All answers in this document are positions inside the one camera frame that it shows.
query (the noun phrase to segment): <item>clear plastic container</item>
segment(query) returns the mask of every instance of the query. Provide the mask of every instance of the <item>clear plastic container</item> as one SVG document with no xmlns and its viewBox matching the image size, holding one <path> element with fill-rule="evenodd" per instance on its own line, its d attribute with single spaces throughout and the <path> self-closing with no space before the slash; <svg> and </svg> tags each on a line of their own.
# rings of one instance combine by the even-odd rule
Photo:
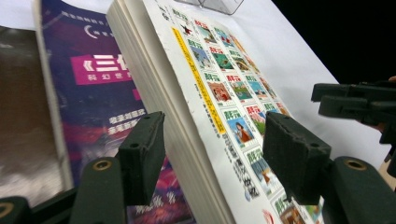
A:
<svg viewBox="0 0 396 224">
<path fill-rule="evenodd" d="M 233 15 L 244 0 L 175 0 L 199 7 L 209 8 L 227 15 Z"/>
</svg>

